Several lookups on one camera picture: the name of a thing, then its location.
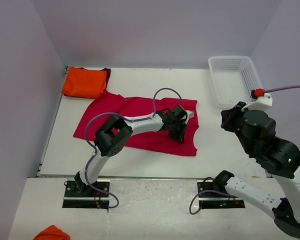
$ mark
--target white basket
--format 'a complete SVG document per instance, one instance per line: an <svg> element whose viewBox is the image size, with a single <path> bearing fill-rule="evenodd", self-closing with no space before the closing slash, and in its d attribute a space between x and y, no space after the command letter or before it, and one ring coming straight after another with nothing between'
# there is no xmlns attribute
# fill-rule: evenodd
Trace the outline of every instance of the white basket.
<svg viewBox="0 0 300 240"><path fill-rule="evenodd" d="M238 102L252 102L251 90L262 84L247 56L212 56L208 60L219 107L233 108Z"/></svg>

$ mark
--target plastic basket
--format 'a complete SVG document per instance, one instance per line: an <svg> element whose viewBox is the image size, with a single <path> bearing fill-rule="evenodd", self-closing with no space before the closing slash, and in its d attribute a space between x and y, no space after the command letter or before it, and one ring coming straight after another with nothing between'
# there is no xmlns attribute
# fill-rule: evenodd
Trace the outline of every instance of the plastic basket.
<svg viewBox="0 0 300 240"><path fill-rule="evenodd" d="M247 56L213 56L209 68L222 109L233 108L238 102L252 102L251 90L263 88L256 68Z"/></svg>

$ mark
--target red connector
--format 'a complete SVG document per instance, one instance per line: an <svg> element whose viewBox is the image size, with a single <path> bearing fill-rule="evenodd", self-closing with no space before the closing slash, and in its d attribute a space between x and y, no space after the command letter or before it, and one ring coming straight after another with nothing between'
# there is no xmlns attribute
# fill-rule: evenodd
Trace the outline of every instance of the red connector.
<svg viewBox="0 0 300 240"><path fill-rule="evenodd" d="M265 90L263 88L258 88L251 91L251 97L257 99L258 97L263 97L265 95Z"/></svg>

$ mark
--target gray wall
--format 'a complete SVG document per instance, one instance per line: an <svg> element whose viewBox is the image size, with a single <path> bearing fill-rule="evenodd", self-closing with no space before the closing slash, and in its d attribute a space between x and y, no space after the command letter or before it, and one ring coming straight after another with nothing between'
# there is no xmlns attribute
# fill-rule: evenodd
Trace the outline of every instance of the gray wall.
<svg viewBox="0 0 300 240"><path fill-rule="evenodd" d="M281 0L32 0L66 65L208 68L250 56Z"/></svg>
<svg viewBox="0 0 300 240"><path fill-rule="evenodd" d="M63 71L32 3L0 0L0 240L36 174Z"/></svg>
<svg viewBox="0 0 300 240"><path fill-rule="evenodd" d="M300 0L283 0L252 54L266 89L300 84ZM272 94L277 135L300 148L300 89Z"/></svg>

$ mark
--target orange cloth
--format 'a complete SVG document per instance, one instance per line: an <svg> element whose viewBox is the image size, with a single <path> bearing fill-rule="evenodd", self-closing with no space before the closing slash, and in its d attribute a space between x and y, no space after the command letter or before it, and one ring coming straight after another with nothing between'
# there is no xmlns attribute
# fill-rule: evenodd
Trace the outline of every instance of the orange cloth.
<svg viewBox="0 0 300 240"><path fill-rule="evenodd" d="M70 240L70 237L55 225L51 225L35 236L33 240Z"/></svg>
<svg viewBox="0 0 300 240"><path fill-rule="evenodd" d="M107 86L106 70L87 70L70 66L62 93L70 97L96 99Z"/></svg>

